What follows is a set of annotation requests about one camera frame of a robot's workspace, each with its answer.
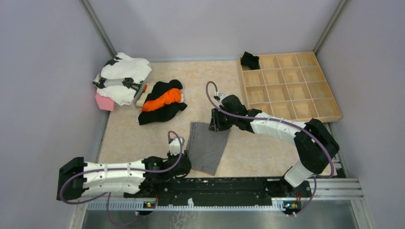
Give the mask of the black boxer underwear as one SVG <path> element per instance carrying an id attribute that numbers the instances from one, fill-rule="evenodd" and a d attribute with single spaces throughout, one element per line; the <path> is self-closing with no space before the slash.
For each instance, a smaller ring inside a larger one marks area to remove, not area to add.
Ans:
<path id="1" fill-rule="evenodd" d="M 250 70 L 260 69 L 259 56 L 254 56 L 249 52 L 244 52 L 240 63 L 243 66 L 247 66 Z"/>

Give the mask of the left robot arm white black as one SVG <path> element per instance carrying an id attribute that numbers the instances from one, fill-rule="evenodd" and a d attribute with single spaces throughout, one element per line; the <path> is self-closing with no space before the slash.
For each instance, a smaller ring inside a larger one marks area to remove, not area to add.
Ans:
<path id="1" fill-rule="evenodd" d="M 191 162 L 184 142 L 183 137 L 169 139 L 166 158 L 150 156 L 127 163 L 98 164 L 75 157 L 59 169 L 56 199 L 72 204 L 85 196 L 96 199 L 106 193 L 148 197 L 157 184 L 189 174 Z"/>

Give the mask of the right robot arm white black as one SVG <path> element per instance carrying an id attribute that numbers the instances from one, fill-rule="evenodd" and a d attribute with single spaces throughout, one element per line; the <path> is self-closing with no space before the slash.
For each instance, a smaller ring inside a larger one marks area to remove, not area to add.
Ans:
<path id="1" fill-rule="evenodd" d="M 298 122 L 277 118 L 262 110 L 248 110 L 233 94 L 216 92 L 213 98 L 219 104 L 212 109 L 211 130 L 223 131 L 236 126 L 242 131 L 276 137 L 296 147 L 299 159 L 282 177 L 280 191 L 283 195 L 294 196 L 307 178 L 324 178 L 322 173 L 327 167 L 330 167 L 327 177 L 333 177 L 332 159 L 340 147 L 320 120 Z"/>

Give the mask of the wooden compartment tray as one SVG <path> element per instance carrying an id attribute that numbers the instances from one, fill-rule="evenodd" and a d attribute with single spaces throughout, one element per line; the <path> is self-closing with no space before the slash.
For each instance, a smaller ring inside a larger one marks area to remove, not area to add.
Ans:
<path id="1" fill-rule="evenodd" d="M 258 56 L 258 69 L 238 64 L 247 109 L 295 121 L 337 122 L 341 111 L 314 52 Z"/>

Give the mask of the orange underwear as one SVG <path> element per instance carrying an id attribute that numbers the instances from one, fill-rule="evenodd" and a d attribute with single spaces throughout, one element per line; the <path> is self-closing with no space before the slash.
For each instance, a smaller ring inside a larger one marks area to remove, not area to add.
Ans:
<path id="1" fill-rule="evenodd" d="M 163 95 L 155 100 L 149 100 L 144 103 L 142 106 L 143 112 L 151 112 L 158 110 L 165 105 L 170 105 L 172 103 L 183 103 L 184 94 L 180 89 L 172 88 L 166 91 Z"/>

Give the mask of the grey striped underwear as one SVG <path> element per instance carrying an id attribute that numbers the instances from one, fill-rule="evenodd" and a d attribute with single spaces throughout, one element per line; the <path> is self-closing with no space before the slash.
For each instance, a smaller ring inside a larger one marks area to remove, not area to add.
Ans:
<path id="1" fill-rule="evenodd" d="M 212 131 L 203 122 L 190 123 L 186 150 L 192 169 L 214 176 L 219 167 L 231 130 Z"/>

